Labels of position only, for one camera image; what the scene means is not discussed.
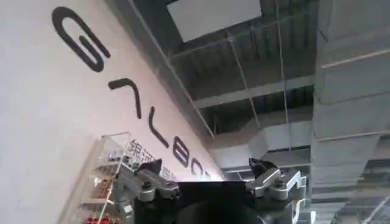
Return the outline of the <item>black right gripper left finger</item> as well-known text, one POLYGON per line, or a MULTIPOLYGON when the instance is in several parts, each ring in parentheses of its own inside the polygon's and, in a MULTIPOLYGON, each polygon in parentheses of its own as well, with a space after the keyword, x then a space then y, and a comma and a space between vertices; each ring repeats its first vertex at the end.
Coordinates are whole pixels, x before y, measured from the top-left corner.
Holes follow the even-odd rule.
POLYGON ((176 199, 180 197, 179 185, 159 175, 162 162, 162 159, 156 159, 133 166, 121 161, 115 173, 114 183, 127 189, 139 201, 152 202, 156 194, 163 199, 176 199))

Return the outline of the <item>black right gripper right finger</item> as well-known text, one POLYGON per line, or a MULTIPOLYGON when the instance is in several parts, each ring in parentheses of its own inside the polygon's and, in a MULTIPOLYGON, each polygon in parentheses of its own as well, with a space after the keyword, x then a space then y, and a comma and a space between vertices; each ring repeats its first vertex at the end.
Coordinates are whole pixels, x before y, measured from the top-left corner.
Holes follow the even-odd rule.
POLYGON ((304 200, 307 177, 292 169, 284 172, 270 161, 249 158, 249 167, 255 179, 245 184, 255 198, 271 197, 274 200, 304 200))

